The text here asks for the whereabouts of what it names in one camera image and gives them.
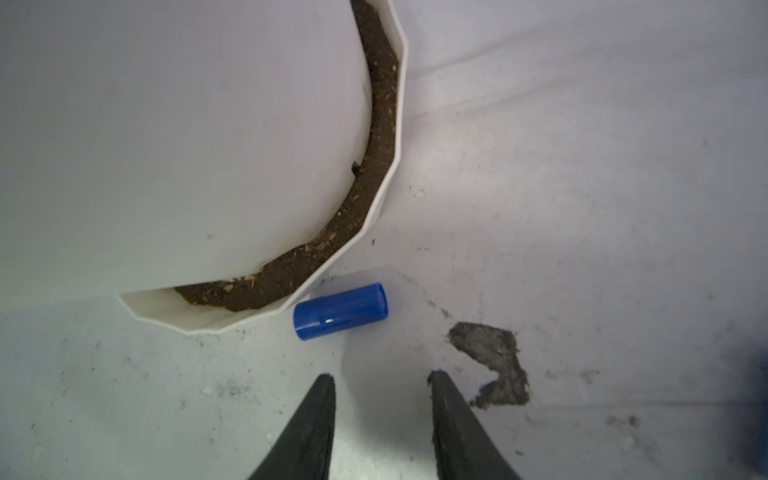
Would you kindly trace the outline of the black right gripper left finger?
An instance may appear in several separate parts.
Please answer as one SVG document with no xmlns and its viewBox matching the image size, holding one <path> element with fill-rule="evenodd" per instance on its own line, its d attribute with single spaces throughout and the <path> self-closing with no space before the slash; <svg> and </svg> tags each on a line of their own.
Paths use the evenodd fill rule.
<svg viewBox="0 0 768 480">
<path fill-rule="evenodd" d="M 328 479 L 335 415 L 335 381 L 324 373 L 316 378 L 250 479 Z"/>
</svg>

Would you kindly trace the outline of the blue pen cap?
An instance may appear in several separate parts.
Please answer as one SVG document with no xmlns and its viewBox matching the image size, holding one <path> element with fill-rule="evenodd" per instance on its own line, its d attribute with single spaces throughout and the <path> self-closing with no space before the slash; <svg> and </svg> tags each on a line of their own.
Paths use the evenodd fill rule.
<svg viewBox="0 0 768 480">
<path fill-rule="evenodd" d="M 389 307 L 381 283 L 301 302 L 293 311 L 293 326 L 303 340 L 330 335 L 387 319 Z"/>
</svg>

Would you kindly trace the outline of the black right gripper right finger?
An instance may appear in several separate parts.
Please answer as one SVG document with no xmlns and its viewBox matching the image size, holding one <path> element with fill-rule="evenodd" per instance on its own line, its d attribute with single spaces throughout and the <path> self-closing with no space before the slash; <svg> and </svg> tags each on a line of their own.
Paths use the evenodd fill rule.
<svg viewBox="0 0 768 480">
<path fill-rule="evenodd" d="M 428 384 L 438 478 L 519 480 L 520 475 L 501 455 L 450 375 L 432 371 Z"/>
</svg>

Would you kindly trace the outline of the green potted plant white pot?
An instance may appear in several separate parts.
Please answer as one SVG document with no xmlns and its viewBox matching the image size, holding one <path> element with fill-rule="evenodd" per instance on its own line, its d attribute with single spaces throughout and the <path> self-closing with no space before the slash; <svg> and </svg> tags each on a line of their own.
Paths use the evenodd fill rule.
<svg viewBox="0 0 768 480">
<path fill-rule="evenodd" d="M 340 213 L 373 139 L 351 1 L 5 1 L 1 307 L 116 296 L 219 333 L 296 305 L 361 234 L 277 299 L 195 306 Z"/>
</svg>

